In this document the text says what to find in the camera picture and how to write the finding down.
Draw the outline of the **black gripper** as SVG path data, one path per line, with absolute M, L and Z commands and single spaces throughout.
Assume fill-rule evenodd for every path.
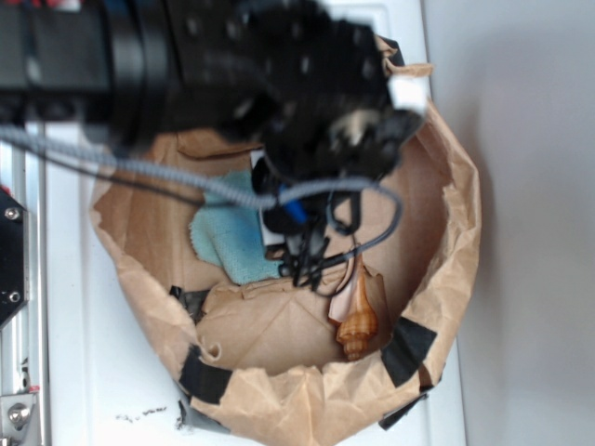
M 179 84 L 170 131 L 211 128 L 256 141 L 253 185 L 287 260 L 323 260 L 327 230 L 361 224 L 355 178 L 379 181 L 424 122 L 423 85 L 385 71 L 373 30 L 316 1 L 170 1 Z

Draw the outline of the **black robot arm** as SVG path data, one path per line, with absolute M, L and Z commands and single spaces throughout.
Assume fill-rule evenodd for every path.
M 325 231 L 350 236 L 361 195 L 318 178 L 378 181 L 399 162 L 428 102 L 389 78 L 366 25 L 316 1 L 5 1 L 1 120 L 82 121 L 127 156 L 158 134 L 211 127 L 264 148 L 253 179 L 278 201 L 264 227 L 290 258 L 321 259 Z

